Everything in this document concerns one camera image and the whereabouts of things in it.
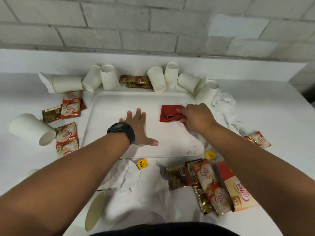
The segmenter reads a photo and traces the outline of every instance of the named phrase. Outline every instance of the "person's left hand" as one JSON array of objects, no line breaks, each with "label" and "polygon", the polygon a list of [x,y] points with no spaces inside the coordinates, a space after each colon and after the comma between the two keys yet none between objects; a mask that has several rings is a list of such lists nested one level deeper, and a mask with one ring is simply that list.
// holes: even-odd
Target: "person's left hand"
[{"label": "person's left hand", "polygon": [[135,142],[134,144],[136,145],[150,145],[150,146],[157,146],[158,141],[155,139],[148,138],[145,133],[144,133],[144,124],[146,122],[146,113],[143,112],[141,114],[141,109],[137,109],[136,115],[132,117],[132,112],[128,111],[127,112],[127,118],[126,120],[123,120],[122,118],[119,119],[119,122],[125,122],[128,123],[134,133],[135,133]]}]

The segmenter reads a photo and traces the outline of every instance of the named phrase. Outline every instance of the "folded red cloth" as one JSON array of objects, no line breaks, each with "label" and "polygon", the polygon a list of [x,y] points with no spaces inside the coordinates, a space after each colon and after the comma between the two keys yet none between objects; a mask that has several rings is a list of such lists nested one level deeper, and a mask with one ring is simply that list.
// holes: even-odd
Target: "folded red cloth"
[{"label": "folded red cloth", "polygon": [[183,114],[176,111],[176,109],[183,108],[185,107],[182,105],[162,105],[160,122],[171,122],[184,118],[185,116]]}]

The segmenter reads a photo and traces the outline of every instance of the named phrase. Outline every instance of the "gray brick wall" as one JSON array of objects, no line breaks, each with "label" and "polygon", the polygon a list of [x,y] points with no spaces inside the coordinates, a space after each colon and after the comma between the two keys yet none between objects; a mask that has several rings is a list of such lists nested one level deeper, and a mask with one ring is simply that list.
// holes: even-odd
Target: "gray brick wall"
[{"label": "gray brick wall", "polygon": [[315,0],[0,0],[0,48],[305,62],[315,83]]}]

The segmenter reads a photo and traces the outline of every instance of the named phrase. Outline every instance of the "person's right hand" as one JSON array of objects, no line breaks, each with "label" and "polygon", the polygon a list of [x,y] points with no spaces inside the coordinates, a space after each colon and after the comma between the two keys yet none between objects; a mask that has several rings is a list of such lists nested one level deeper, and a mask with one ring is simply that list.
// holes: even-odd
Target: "person's right hand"
[{"label": "person's right hand", "polygon": [[188,104],[186,108],[177,109],[177,111],[186,116],[186,118],[182,118],[180,122],[186,123],[190,130],[201,135],[204,131],[207,131],[218,124],[211,111],[204,103],[199,105]]}]

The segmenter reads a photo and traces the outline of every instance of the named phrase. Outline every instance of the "tray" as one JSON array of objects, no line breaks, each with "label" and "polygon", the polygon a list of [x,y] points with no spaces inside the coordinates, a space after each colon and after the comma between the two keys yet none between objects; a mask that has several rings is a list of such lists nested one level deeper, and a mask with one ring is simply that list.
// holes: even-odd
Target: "tray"
[{"label": "tray", "polygon": [[158,140],[159,146],[131,145],[122,158],[202,155],[204,147],[195,133],[188,131],[179,121],[169,123],[159,121],[163,104],[186,106],[189,103],[193,101],[186,93],[100,92],[94,96],[81,147],[107,134],[111,125],[120,118],[126,118],[128,110],[132,111],[134,116],[136,109],[141,108],[147,114],[145,125],[147,136]]}]

